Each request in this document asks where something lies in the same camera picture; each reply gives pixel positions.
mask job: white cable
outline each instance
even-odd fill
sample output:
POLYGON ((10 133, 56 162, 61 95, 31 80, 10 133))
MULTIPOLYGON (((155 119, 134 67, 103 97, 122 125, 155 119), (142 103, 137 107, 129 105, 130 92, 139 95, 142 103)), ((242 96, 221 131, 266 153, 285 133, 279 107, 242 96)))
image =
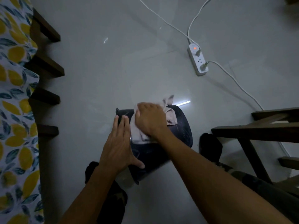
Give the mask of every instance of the white cable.
MULTIPOLYGON (((260 106, 260 108, 264 111, 265 109, 260 105, 260 103, 252 96, 252 95, 250 95, 248 92, 246 92, 243 88, 242 88, 242 86, 240 86, 240 84, 237 82, 237 80, 230 74, 230 73, 228 73, 220 64, 218 64, 217 62, 215 62, 215 61, 207 61, 207 63, 214 63, 214 64, 216 64, 216 65, 218 65, 229 77, 231 77, 233 80, 234 80, 234 82, 238 85, 238 87, 245 93, 245 94, 247 94, 249 97, 251 97, 256 103, 257 103, 257 105, 258 106, 260 106)), ((279 145, 281 146, 281 148, 282 148, 282 150, 284 151, 284 153, 287 155, 287 156, 291 156, 290 154, 289 154, 289 152, 286 150, 286 147, 283 145, 283 143, 282 142, 278 142, 279 143, 279 145)))
POLYGON ((153 10, 151 10, 142 0, 139 0, 142 4, 144 4, 144 6, 150 10, 151 12, 153 12, 155 15, 157 15, 161 20, 163 20, 167 25, 171 26, 172 28, 176 29, 178 32, 180 32, 182 35, 184 35, 185 37, 188 38, 188 41, 192 41, 194 44, 196 44, 198 47, 199 45, 193 41, 189 36, 185 35, 180 29, 177 29, 175 26, 171 25, 170 23, 168 23, 165 19, 163 19, 162 17, 160 17, 157 13, 155 13, 153 10))
POLYGON ((193 24, 193 22, 194 22, 194 20, 198 17, 198 15, 200 14, 200 11, 203 9, 203 7, 207 4, 207 3, 209 3, 210 2, 210 0, 206 0, 206 2, 202 5, 202 7, 200 8, 200 10, 199 10, 199 12, 198 12, 198 14, 193 18, 193 20, 192 20, 192 22, 190 23, 190 26, 189 26, 189 28, 188 28, 188 32, 187 32, 187 36, 189 37, 189 34, 190 34, 190 28, 191 28, 191 25, 193 24))

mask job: white cloth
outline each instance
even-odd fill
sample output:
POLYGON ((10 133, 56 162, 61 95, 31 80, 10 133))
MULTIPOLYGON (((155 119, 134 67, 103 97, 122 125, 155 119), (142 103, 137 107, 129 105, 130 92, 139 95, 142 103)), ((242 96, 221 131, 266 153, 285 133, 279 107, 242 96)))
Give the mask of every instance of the white cloth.
MULTIPOLYGON (((161 105, 164 113, 166 114, 166 124, 167 125, 176 125, 178 124, 176 113, 172 108, 166 107, 167 105, 172 105, 173 103, 173 96, 171 95, 169 98, 164 98, 159 105, 161 105)), ((135 125, 135 114, 137 110, 137 105, 134 108, 134 114, 131 118, 131 136, 132 136, 132 143, 133 144, 148 144, 148 143, 157 143, 152 140, 149 136, 145 135, 142 131, 140 131, 137 126, 135 125)))

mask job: hand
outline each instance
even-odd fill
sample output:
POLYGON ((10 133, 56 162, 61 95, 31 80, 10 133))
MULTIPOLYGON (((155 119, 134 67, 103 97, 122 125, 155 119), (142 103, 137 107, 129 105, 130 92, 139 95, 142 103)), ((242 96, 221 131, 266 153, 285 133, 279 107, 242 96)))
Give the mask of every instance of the hand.
POLYGON ((167 130, 166 115, 160 105, 139 103, 135 115, 136 126, 146 135, 157 139, 161 131, 167 130))
POLYGON ((130 123, 127 116, 122 116, 119 126, 118 116, 114 118, 113 128, 103 147, 99 168, 117 176, 128 165, 136 165, 143 169, 144 163, 132 153, 130 146, 130 123))

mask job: person's right arm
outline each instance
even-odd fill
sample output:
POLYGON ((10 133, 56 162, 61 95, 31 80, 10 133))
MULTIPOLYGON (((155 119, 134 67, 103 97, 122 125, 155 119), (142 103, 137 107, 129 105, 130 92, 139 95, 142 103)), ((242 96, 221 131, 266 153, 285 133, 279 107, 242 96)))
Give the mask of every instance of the person's right arm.
POLYGON ((166 150, 208 223, 291 223, 254 191, 177 139, 159 105, 138 104, 135 123, 166 150))

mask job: person's left hand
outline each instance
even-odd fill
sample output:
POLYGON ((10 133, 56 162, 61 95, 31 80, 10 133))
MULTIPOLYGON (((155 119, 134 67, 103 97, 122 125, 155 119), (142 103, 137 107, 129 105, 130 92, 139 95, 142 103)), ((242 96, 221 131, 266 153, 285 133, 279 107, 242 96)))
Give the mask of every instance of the person's left hand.
POLYGON ((118 125, 118 116, 115 116, 113 127, 103 147, 99 168, 105 172, 117 175, 129 165, 143 169, 144 163, 132 153, 130 146, 130 123, 127 116, 122 116, 118 125))

